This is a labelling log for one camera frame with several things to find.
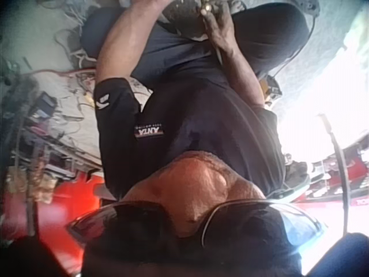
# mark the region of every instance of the black pants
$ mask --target black pants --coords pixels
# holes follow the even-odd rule
[[[87,19],[81,45],[90,57],[98,57],[108,31],[123,11],[123,8],[101,8]],[[259,78],[291,57],[308,37],[304,15],[285,3],[245,10],[234,15],[233,20],[238,45]],[[155,88],[162,78],[194,74],[225,78],[210,42],[195,42],[155,24],[132,76]]]

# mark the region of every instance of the logo patch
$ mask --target logo patch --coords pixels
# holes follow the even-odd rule
[[[164,134],[161,124],[148,124],[143,126],[136,126],[134,128],[134,136],[136,138],[158,136]]]
[[[109,106],[109,102],[107,102],[107,100],[109,100],[109,94],[106,94],[104,96],[102,96],[99,101],[96,101],[96,106],[99,110],[102,110],[103,108],[106,108],[107,106]]]

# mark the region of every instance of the black t-shirt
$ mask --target black t-shirt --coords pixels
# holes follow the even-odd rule
[[[128,81],[112,78],[96,86],[95,101],[106,185],[118,199],[186,151],[216,155],[265,195],[283,183],[277,117],[251,108],[228,85],[168,82],[140,112]]]

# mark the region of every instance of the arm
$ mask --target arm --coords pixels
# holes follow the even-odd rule
[[[134,0],[110,30],[96,66],[96,83],[127,78],[141,58],[151,30],[171,0]]]
[[[223,68],[231,87],[251,107],[264,107],[264,95],[255,73],[241,53],[227,2],[219,6],[216,20],[212,12],[201,10],[209,39],[219,49]]]

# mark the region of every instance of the sunglasses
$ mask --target sunglasses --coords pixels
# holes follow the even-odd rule
[[[137,201],[105,206],[77,218],[67,229],[81,245],[108,240],[110,248],[125,251],[128,259],[199,260],[201,256],[220,263],[256,265],[296,254],[320,237],[325,225],[294,205],[235,200],[214,207],[196,233],[183,239],[175,235],[161,205]]]

